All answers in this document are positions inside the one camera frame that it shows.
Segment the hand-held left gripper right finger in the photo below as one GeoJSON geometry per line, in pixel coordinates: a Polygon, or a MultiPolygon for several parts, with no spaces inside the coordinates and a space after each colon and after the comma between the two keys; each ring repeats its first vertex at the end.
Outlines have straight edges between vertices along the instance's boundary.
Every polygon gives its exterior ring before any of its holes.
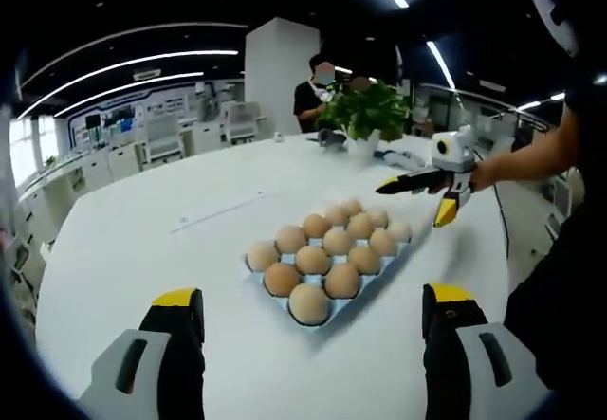
{"type": "Polygon", "coordinates": [[[549,395],[533,354],[461,287],[422,295],[427,419],[530,419],[549,395]]]}

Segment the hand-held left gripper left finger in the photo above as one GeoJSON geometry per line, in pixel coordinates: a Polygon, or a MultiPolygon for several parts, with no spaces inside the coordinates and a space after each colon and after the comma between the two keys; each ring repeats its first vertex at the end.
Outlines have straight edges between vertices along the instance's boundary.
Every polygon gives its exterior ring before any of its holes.
{"type": "Polygon", "coordinates": [[[203,419],[204,342],[201,290],[160,295],[94,361],[79,407],[91,419],[203,419]]]}

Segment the person's right hand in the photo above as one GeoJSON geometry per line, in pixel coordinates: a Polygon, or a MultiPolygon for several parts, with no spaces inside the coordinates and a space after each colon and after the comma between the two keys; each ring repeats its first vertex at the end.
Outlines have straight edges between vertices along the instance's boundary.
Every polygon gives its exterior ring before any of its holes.
{"type": "Polygon", "coordinates": [[[469,185],[473,193],[493,186],[499,180],[499,166],[495,159],[478,162],[471,172],[469,185]]]}

